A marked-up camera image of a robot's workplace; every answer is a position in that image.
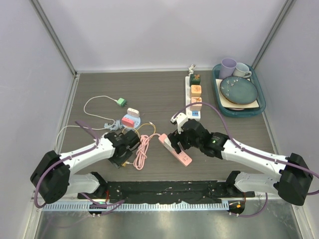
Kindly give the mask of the white charger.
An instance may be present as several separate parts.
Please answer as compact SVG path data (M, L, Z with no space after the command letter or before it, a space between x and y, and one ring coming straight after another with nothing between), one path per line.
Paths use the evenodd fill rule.
M128 108L127 109L127 114L132 116L132 117L135 117L135 118L139 118L140 117L140 112L136 109L133 109L133 108Z

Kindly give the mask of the red pink charger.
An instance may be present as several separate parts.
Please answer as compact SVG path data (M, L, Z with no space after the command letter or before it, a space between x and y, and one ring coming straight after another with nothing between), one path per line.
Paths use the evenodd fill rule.
M127 118L127 117L123 117L121 119L122 125L124 125L125 127L134 127L135 123L133 119Z

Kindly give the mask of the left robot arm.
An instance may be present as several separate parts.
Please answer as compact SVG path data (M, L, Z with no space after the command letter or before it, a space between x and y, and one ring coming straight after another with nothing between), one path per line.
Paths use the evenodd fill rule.
M108 183L97 172L79 175L78 172L101 160L109 160L120 168L140 144L139 136L132 130L123 134L110 132L93 144L67 153L54 150L45 153L30 177L35 186L35 196L41 196L46 204L52 204L62 197L77 194L101 199L106 196Z

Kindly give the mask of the green plug adapter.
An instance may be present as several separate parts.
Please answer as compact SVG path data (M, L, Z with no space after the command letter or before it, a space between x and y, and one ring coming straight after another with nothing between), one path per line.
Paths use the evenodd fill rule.
M116 100L116 103L117 103L118 106L123 108L123 107L125 107L127 105L127 100L125 100L124 98L118 98Z

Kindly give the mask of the orange cube socket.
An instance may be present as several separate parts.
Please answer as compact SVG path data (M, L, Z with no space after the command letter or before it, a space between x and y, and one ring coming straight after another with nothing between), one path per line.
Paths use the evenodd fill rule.
M200 85L191 85L190 86L190 97L201 97L202 88Z

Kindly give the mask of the dark green cube socket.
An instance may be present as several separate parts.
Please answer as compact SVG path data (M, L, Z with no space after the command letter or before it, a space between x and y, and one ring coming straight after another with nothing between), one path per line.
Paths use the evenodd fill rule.
M189 76L189 85L200 85L201 77L200 74L191 74Z

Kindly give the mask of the pink cube socket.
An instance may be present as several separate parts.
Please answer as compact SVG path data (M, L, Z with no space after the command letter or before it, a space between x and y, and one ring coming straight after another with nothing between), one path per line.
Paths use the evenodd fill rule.
M191 98L191 103L197 103L194 105L191 105L189 108L191 111L200 111L202 107L202 98L201 97L192 97Z

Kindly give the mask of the white cube socket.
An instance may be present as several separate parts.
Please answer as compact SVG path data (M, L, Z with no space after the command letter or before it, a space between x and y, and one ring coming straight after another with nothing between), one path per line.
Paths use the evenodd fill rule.
M170 151L170 152L173 152L174 151L174 148L171 146L171 142L168 138L166 138L164 141L163 141L163 145L164 147Z

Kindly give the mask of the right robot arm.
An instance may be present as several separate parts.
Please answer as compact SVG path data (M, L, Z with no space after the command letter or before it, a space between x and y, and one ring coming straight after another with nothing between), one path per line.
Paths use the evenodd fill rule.
M278 195L296 206L305 203L313 175L300 155L292 153L286 157L249 147L228 135L209 132L194 119L174 118L171 122L177 129L168 139L177 153L195 147L208 157L237 162L258 171L258 174L232 171L225 184L229 196L255 191Z

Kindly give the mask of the pink power strip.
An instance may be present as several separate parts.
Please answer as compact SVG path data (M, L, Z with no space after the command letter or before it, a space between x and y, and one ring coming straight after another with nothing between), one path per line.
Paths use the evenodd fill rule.
M168 138L166 134L161 134L159 136L159 141L161 142L162 145L163 145L163 141L166 138ZM170 153L185 167L187 167L192 162L192 159L184 151L181 151L180 154L177 154L175 151Z

